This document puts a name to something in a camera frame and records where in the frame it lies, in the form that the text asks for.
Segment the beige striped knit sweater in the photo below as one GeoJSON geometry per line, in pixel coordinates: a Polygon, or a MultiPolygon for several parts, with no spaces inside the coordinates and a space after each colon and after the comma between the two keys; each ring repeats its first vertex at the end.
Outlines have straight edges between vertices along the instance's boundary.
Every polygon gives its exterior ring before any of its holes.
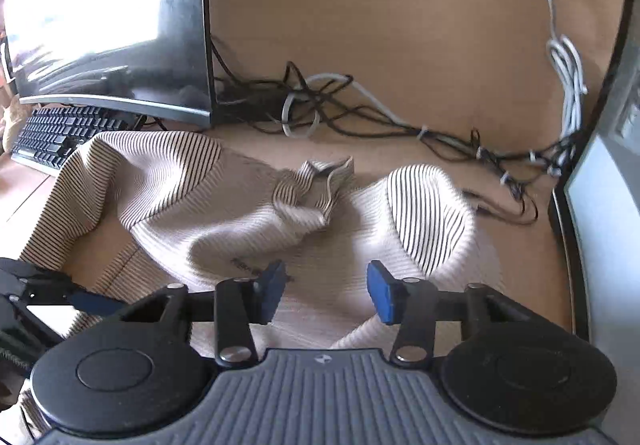
{"type": "Polygon", "coordinates": [[[475,214],[430,165],[352,184],[354,164],[278,170],[192,132],[103,133],[62,168],[21,252],[99,293],[196,290],[280,259],[288,286],[257,332],[264,364],[227,373],[154,444],[461,444],[483,430],[432,381],[384,363],[396,337],[366,269],[445,290],[502,284],[475,214]]]}

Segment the black curved monitor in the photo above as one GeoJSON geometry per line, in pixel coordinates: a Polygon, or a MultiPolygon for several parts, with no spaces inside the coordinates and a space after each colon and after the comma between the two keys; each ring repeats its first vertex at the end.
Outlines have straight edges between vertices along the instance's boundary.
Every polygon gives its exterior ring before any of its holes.
{"type": "Polygon", "coordinates": [[[4,0],[25,104],[99,106],[206,127],[208,0],[4,0]]]}

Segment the black keyboard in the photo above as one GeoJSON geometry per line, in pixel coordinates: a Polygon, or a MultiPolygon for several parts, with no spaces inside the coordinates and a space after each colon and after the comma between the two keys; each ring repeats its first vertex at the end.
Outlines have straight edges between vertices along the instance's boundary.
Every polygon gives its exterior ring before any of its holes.
{"type": "Polygon", "coordinates": [[[97,134],[139,130],[145,121],[145,115],[96,106],[41,108],[21,128],[11,158],[56,176],[70,155],[97,134]]]}

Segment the white aigo computer case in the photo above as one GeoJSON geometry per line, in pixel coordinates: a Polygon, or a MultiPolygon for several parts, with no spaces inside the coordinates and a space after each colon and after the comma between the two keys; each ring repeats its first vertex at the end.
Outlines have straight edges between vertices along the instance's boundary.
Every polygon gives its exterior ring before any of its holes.
{"type": "Polygon", "coordinates": [[[573,329],[612,361],[617,393],[600,423],[639,440],[639,0],[625,0],[590,124],[549,214],[570,277],[573,329]]]}

